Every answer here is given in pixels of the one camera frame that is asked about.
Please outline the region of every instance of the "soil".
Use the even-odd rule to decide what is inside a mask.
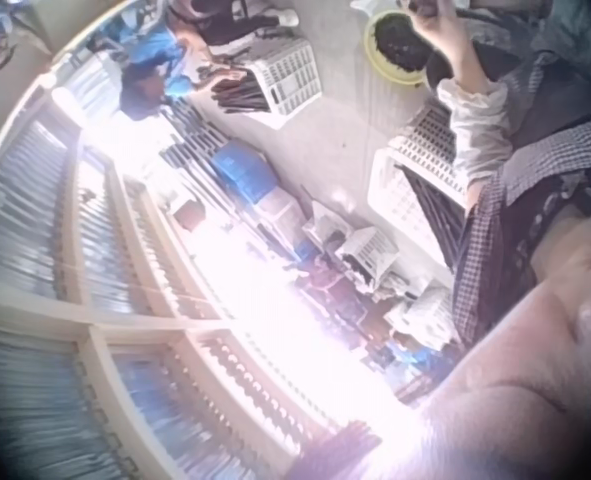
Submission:
[[[391,13],[375,24],[375,44],[386,60],[407,72],[422,70],[433,53],[405,15]]]

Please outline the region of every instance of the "bucket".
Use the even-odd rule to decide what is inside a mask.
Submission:
[[[379,20],[391,14],[406,16],[399,10],[386,10],[372,16],[368,21],[364,32],[364,49],[366,50],[366,56],[375,70],[387,80],[400,85],[419,85],[424,81],[425,69],[417,72],[408,72],[389,62],[386,57],[377,50],[377,43],[375,42],[375,25]]]

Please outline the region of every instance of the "concrete floor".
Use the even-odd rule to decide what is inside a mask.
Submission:
[[[223,114],[208,95],[195,99],[198,108],[224,131],[265,152],[291,193],[305,198],[304,188],[354,225],[376,225],[395,238],[402,250],[397,270],[416,288],[432,278],[450,285],[446,267],[366,203],[375,150],[422,106],[428,92],[394,85],[371,68],[362,46],[366,17],[349,8],[349,0],[273,3],[297,10],[301,34],[313,45],[323,98],[278,131],[244,115]]]

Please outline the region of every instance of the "white sleeve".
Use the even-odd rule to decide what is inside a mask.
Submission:
[[[453,79],[442,80],[439,99],[451,110],[455,133],[453,167],[463,185],[490,177],[513,154],[508,140],[506,85],[489,82],[488,95],[470,94]]]

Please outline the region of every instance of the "bundle of sticks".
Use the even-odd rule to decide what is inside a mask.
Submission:
[[[213,87],[213,100],[225,113],[270,112],[255,74],[247,71],[242,80],[223,80]]]

